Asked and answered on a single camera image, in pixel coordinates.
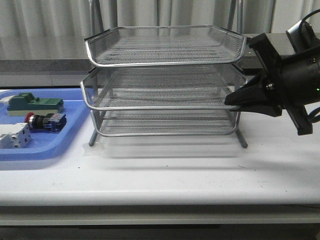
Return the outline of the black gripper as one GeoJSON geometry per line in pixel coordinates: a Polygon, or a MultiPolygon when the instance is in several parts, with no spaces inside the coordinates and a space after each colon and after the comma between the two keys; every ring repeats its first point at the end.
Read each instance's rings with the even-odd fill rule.
{"type": "Polygon", "coordinates": [[[295,104],[285,89],[282,75],[283,60],[267,35],[262,33],[249,41],[262,64],[264,73],[259,73],[241,88],[225,97],[229,106],[240,106],[240,112],[258,113],[279,117],[286,110],[299,136],[313,133],[313,124],[308,119],[304,105],[295,104]]]}

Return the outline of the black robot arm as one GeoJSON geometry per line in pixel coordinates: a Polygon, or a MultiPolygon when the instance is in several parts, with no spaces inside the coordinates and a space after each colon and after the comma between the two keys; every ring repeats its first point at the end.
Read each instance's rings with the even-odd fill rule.
{"type": "Polygon", "coordinates": [[[306,38],[304,49],[282,58],[262,33],[249,41],[262,71],[243,87],[227,95],[224,103],[241,112],[279,117],[286,110],[298,135],[313,133],[314,114],[305,106],[320,100],[320,39],[306,38]]]}

